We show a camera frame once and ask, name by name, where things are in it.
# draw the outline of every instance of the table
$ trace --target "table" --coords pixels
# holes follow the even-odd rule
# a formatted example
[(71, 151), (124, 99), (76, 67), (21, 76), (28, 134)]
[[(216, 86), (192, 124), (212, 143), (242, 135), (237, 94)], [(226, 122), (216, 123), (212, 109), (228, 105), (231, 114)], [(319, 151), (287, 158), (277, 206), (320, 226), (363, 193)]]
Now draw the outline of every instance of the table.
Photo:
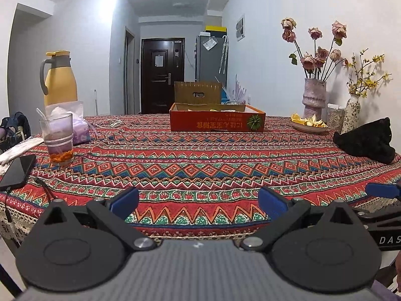
[[(333, 144), (332, 132), (301, 133), (283, 117), (267, 117), (265, 132), (257, 134), (171, 132), (168, 115), (88, 120), (99, 137), (77, 146), (67, 169), (50, 164), (44, 145), (30, 151), (37, 155), (36, 166), (26, 186), (7, 200), (20, 240), (47, 206), (34, 177), (69, 205), (136, 186), (140, 204), (126, 221), (156, 239), (243, 238), (269, 222), (257, 202), (262, 186), (314, 205), (342, 198), (372, 211), (392, 200), (367, 197), (365, 185), (401, 179), (399, 155), (391, 165), (352, 157)], [(0, 194), (3, 222), (4, 200)], [(5, 223), (0, 230), (9, 235)]]

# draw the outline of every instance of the sticker on refrigerator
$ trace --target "sticker on refrigerator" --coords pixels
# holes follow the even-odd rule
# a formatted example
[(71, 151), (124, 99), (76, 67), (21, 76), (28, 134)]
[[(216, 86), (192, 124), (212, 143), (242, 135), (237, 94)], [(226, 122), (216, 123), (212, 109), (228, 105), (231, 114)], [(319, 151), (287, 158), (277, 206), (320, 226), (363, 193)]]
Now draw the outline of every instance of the sticker on refrigerator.
[(163, 66), (163, 56), (162, 55), (155, 56), (154, 65), (155, 66)]
[(206, 43), (203, 44), (203, 46), (209, 51), (216, 44), (217, 42), (213, 38), (210, 38)]

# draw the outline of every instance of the black phone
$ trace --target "black phone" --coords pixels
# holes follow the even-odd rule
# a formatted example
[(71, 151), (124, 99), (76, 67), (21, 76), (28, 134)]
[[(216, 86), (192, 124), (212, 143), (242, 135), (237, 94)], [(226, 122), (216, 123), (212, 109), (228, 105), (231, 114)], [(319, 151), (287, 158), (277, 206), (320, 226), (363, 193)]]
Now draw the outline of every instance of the black phone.
[(22, 188), (35, 162), (36, 155), (25, 155), (14, 159), (0, 180), (0, 191), (5, 191), (7, 188), (11, 190)]

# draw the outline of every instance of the door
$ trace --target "door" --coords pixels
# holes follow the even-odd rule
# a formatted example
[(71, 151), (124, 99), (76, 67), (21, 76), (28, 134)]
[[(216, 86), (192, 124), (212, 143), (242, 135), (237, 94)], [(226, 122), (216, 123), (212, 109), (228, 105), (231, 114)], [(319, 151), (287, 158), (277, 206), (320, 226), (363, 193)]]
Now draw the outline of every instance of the door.
[(142, 114), (168, 113), (174, 82), (184, 81), (184, 38), (142, 40)]

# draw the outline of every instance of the thermos handle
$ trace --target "thermos handle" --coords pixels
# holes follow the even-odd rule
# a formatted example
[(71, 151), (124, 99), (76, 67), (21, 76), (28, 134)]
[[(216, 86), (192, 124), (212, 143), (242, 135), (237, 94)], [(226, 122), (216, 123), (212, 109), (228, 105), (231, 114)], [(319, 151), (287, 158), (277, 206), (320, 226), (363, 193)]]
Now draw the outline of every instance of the thermos handle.
[(41, 78), (41, 86), (42, 86), (42, 91), (43, 94), (47, 95), (49, 94), (49, 91), (47, 90), (47, 86), (45, 85), (45, 64), (46, 63), (53, 63), (53, 59), (46, 59), (42, 61), (41, 64), (41, 73), (40, 73), (40, 78)]

